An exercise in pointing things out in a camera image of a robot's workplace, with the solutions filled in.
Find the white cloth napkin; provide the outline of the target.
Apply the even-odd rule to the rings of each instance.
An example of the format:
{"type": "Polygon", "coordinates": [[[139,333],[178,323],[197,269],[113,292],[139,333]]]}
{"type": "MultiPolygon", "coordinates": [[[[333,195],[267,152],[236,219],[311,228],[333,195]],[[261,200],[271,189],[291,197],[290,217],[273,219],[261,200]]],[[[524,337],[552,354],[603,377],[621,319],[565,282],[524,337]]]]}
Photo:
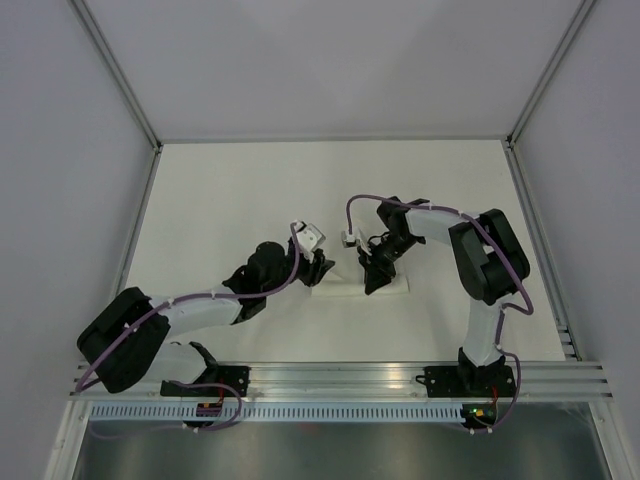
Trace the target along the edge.
{"type": "MultiPolygon", "coordinates": [[[[395,296],[404,295],[410,292],[409,283],[405,275],[398,275],[392,282],[380,289],[377,289],[371,296],[395,296]]],[[[365,286],[362,279],[355,281],[345,279],[337,274],[329,272],[323,280],[311,288],[311,296],[316,298],[332,297],[365,297],[365,286]]]]}

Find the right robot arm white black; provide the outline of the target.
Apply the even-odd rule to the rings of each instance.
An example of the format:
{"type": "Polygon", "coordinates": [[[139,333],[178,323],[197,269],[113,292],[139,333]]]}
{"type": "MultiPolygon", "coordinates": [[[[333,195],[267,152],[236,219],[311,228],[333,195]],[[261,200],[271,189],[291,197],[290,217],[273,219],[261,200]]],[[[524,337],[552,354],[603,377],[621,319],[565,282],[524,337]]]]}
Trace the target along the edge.
{"type": "Polygon", "coordinates": [[[451,247],[458,278],[470,299],[467,333],[454,367],[427,367],[417,380],[432,397],[488,396],[515,392],[513,374],[501,346],[505,312],[520,294],[520,312],[530,315],[532,301],[523,282],[530,263],[505,214],[499,209],[472,215],[425,199],[403,203],[381,198],[376,210],[384,233],[369,239],[347,224],[343,242],[358,252],[364,291],[371,295],[391,284],[396,262],[412,247],[433,240],[451,247]]]}

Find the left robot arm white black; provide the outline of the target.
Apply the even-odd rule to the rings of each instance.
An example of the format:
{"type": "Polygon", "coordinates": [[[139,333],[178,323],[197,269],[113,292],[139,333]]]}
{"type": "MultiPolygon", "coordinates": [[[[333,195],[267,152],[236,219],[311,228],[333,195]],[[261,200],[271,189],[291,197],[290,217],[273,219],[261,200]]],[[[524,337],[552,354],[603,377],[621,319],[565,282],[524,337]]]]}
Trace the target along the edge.
{"type": "Polygon", "coordinates": [[[201,343],[182,344],[178,336],[246,322],[266,308],[268,297],[296,281],[315,287],[334,265],[317,242],[297,235],[286,246],[259,244],[208,291],[155,297],[128,287],[80,333],[76,346],[88,370],[76,389],[99,383],[118,394],[142,381],[178,380],[195,395],[209,395],[218,384],[217,361],[201,343]]]}

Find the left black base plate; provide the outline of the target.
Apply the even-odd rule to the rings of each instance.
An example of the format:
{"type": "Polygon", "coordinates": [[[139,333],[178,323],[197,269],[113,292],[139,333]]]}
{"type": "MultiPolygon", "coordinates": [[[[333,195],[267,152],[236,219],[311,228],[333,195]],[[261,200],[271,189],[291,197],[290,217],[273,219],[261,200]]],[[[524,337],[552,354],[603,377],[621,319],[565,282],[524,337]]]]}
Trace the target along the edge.
{"type": "Polygon", "coordinates": [[[233,397],[235,391],[242,398],[247,395],[251,368],[246,365],[222,364],[207,368],[191,383],[177,380],[163,381],[162,397],[233,397]]]}

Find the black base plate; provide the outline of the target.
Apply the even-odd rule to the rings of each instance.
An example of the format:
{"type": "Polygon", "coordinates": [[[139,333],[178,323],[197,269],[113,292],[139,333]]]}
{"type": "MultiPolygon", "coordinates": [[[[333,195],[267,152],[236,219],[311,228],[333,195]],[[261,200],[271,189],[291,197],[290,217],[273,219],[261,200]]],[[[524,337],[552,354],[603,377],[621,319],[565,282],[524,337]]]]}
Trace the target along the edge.
{"type": "Polygon", "coordinates": [[[247,395],[251,368],[246,365],[222,364],[207,368],[191,383],[177,380],[163,381],[162,397],[233,397],[235,391],[242,398],[247,395]]]}
{"type": "Polygon", "coordinates": [[[516,392],[513,371],[506,365],[467,370],[460,365],[431,365],[415,381],[426,388],[429,398],[510,398],[516,392]]]}

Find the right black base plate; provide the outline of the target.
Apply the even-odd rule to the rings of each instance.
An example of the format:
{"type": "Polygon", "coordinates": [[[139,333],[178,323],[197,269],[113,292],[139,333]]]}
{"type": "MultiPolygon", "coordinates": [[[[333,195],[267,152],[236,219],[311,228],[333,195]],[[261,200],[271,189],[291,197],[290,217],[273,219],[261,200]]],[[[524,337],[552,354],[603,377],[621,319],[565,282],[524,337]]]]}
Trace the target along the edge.
{"type": "Polygon", "coordinates": [[[415,381],[426,388],[429,398],[510,398],[516,392],[513,371],[506,365],[467,370],[460,365],[431,365],[415,381]]]}

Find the back aluminium frame bar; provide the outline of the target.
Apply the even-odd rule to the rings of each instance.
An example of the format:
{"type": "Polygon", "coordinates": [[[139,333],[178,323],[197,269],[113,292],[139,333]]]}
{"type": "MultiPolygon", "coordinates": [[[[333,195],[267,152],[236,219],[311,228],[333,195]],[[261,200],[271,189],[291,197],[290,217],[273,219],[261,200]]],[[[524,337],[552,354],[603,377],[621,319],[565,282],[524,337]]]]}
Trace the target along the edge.
{"type": "Polygon", "coordinates": [[[162,145],[186,144],[244,144],[244,143],[297,143],[297,142],[350,142],[350,141],[502,141],[508,134],[324,134],[288,136],[235,136],[211,138],[166,138],[159,140],[162,145]]]}

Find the front aluminium rail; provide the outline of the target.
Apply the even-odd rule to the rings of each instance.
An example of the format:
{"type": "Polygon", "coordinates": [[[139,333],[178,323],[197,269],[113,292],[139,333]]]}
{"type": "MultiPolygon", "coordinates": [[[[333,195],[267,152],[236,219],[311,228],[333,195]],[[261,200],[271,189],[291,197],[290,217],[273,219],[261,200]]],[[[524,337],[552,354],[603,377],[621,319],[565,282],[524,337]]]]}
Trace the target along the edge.
{"type": "MultiPolygon", "coordinates": [[[[415,381],[426,366],[452,362],[423,363],[267,363],[251,368],[247,395],[251,401],[431,401],[481,398],[429,398],[426,388],[415,381]]],[[[516,380],[516,396],[524,402],[607,401],[612,391],[603,367],[596,362],[525,361],[521,367],[509,362],[516,380]]],[[[510,398],[499,398],[507,401],[510,398]]]]}

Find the left aluminium frame post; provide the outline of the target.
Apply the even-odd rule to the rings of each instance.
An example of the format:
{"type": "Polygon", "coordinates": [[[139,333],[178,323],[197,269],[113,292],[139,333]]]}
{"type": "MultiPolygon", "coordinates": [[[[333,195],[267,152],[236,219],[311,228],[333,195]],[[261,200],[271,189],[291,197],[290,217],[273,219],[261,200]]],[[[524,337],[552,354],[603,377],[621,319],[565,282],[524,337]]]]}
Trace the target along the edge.
{"type": "Polygon", "coordinates": [[[85,31],[87,38],[96,50],[100,61],[115,84],[116,89],[124,101],[134,123],[143,133],[146,141],[151,146],[152,151],[154,153],[159,152],[162,148],[162,141],[159,139],[146,113],[144,112],[137,95],[116,58],[114,51],[99,25],[89,3],[85,0],[69,0],[67,4],[73,11],[79,24],[85,31]]]}

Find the aluminium frame post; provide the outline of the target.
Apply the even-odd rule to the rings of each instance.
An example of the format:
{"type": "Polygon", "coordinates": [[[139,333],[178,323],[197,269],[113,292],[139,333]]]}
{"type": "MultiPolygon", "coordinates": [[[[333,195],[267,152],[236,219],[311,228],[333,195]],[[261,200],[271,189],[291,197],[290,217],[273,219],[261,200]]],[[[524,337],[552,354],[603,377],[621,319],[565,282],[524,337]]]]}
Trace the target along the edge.
{"type": "Polygon", "coordinates": [[[73,11],[79,24],[85,31],[87,38],[96,50],[100,61],[115,84],[116,89],[124,101],[134,123],[143,133],[146,141],[151,146],[152,151],[154,153],[159,152],[162,148],[162,141],[159,139],[146,113],[144,112],[137,95],[116,58],[114,51],[99,25],[89,3],[85,0],[69,0],[67,4],[73,11]]]}
{"type": "Polygon", "coordinates": [[[581,0],[578,3],[576,10],[554,47],[550,58],[546,62],[541,75],[536,80],[533,90],[527,97],[513,127],[503,139],[503,146],[506,149],[512,150],[516,142],[523,135],[534,113],[544,99],[547,90],[561,69],[585,25],[588,23],[593,11],[599,4],[600,2],[598,0],[581,0]]]}

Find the right aluminium frame post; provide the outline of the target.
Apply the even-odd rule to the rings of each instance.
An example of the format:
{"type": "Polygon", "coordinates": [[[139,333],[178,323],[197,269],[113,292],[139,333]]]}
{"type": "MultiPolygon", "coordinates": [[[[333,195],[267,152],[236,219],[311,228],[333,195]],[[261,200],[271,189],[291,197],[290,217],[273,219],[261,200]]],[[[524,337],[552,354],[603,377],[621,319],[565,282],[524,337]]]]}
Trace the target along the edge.
{"type": "Polygon", "coordinates": [[[593,11],[599,4],[600,2],[598,0],[581,0],[578,3],[576,10],[554,47],[550,58],[546,62],[541,75],[536,80],[533,90],[527,97],[513,127],[503,139],[503,146],[506,149],[512,150],[516,142],[523,135],[534,113],[544,99],[547,90],[561,69],[585,25],[588,23],[593,11]]]}

